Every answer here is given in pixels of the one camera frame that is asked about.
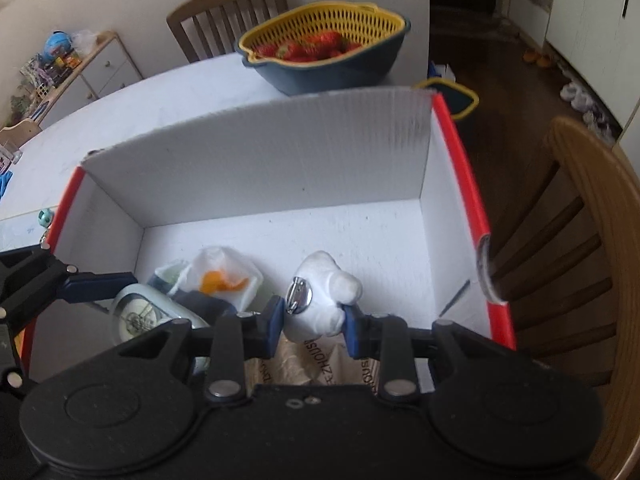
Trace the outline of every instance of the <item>toy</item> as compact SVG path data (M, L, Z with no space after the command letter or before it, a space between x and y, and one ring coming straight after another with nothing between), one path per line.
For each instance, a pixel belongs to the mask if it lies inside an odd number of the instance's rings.
M71 51L71 37L61 30L55 31L44 44L42 57L46 63L51 63L59 56Z
M329 253L316 251L296 271L287 293L284 334L293 342L334 336L344 323L341 305L362 296L360 280L340 269Z
M53 223L54 213L48 207L46 209L41 209L38 213L38 224L42 227L47 228Z

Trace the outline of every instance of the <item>orange object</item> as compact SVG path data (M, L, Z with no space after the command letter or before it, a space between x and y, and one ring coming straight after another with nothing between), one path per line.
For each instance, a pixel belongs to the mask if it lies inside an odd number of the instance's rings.
M536 65L540 68L551 68L553 61L551 61L551 58L545 54L544 56L540 56L536 61Z
M71 68L76 68L81 62L80 56L76 51L73 51L71 54L65 57L65 64Z
M527 50L525 50L522 56L522 60L525 63L532 64L539 60L541 55L542 54L540 54L536 49L528 48Z
M243 278L237 283L231 283L221 270L210 270L202 277L200 292L208 296L216 292L238 292L238 290L245 288L247 283L249 283L248 278Z

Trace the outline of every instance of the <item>clock face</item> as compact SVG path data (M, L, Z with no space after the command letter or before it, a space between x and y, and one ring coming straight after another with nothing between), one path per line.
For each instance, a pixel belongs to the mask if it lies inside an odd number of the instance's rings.
M128 341L173 317L159 309L153 303L140 296L128 299L122 307L118 322L118 334L121 341Z

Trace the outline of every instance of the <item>shoe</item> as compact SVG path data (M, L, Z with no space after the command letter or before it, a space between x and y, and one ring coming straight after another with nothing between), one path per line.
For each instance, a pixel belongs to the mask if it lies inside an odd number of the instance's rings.
M536 61L536 65L538 66L538 68L551 68L553 63L554 62L551 61L551 58L546 54L544 56L540 56Z
M584 113L584 115L582 116L582 122L586 124L588 128L590 128L594 124L596 125L598 124L598 121L596 120L596 116L592 110L589 110L588 112Z
M562 101L570 103L575 99L575 95L578 93L578 85L571 81L562 87L560 91L560 98Z
M583 88L578 88L574 100L571 101L571 108L583 114L591 110L593 105L594 102L589 93Z
M527 64L532 64L539 60L540 56L542 56L542 54L540 54L535 48L528 48L524 51L524 54L522 54L522 60Z

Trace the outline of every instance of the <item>white cardboard box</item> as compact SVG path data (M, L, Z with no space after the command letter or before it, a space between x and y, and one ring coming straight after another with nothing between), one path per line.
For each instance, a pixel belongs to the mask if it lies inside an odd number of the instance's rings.
M130 270L141 282L202 247L230 246L265 276L254 310L326 250L362 280L365 313L421 328L469 282L444 317L513 347L509 307L493 303L478 270L488 236L442 97L373 88L217 112L91 154L49 243L80 270ZM30 375L110 345L107 316L57 301L38 318Z

